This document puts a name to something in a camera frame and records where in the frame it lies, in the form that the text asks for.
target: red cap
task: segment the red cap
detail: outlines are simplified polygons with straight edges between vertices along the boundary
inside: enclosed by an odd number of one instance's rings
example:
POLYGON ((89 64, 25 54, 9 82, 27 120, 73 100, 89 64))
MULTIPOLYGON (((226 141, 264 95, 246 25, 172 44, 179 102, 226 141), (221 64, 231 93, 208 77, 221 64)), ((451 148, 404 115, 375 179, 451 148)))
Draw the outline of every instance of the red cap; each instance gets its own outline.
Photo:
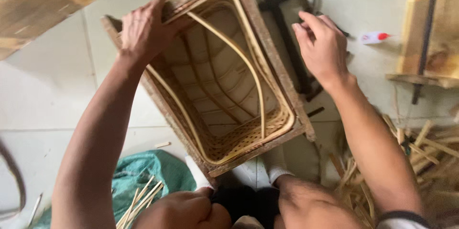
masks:
POLYGON ((378 34, 378 39, 379 40, 385 40, 387 39, 388 37, 390 37, 391 35, 387 34, 387 33, 379 33, 378 34))

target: wooden board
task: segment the wooden board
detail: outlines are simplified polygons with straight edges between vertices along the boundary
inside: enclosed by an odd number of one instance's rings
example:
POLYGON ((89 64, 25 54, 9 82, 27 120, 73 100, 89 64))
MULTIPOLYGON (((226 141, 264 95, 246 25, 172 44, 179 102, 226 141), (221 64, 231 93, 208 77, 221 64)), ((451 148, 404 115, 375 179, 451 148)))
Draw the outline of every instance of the wooden board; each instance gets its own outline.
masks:
POLYGON ((94 0, 0 0, 0 60, 94 0))
POLYGON ((459 0, 437 0, 424 77, 418 77, 429 0, 408 0, 402 52, 387 79, 459 87, 459 0))

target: black strap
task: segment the black strap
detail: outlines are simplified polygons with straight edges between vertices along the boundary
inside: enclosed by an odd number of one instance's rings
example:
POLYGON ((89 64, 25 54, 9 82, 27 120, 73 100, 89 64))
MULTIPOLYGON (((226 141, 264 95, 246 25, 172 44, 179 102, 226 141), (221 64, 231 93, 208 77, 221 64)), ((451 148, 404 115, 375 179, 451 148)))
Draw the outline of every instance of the black strap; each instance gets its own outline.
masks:
POLYGON ((381 223, 382 221, 391 219, 391 218, 406 219, 406 220, 416 222, 426 228, 431 228, 427 220, 425 220, 422 216, 416 213, 410 212, 410 211, 395 210, 395 211, 387 212, 380 217, 379 222, 381 223))

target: woven bamboo basket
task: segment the woven bamboo basket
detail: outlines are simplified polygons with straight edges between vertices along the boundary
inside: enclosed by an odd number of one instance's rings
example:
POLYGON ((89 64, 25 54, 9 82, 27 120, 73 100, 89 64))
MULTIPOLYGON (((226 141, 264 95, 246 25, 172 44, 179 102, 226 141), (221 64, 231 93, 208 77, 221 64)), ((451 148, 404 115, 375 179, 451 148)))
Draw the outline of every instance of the woven bamboo basket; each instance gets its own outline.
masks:
POLYGON ((222 165, 292 128, 293 110, 239 0, 196 0, 173 22, 183 27, 147 77, 204 162, 222 165))

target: glue bottle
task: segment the glue bottle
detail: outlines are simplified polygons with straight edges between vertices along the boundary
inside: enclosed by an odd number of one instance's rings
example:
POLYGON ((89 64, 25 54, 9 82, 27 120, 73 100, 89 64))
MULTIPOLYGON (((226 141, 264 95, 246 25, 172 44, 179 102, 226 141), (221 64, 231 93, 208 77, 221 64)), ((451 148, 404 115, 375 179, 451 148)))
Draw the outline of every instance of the glue bottle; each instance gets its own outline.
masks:
POLYGON ((383 32, 369 32, 360 37, 360 42, 363 44, 379 44, 390 36, 383 32))

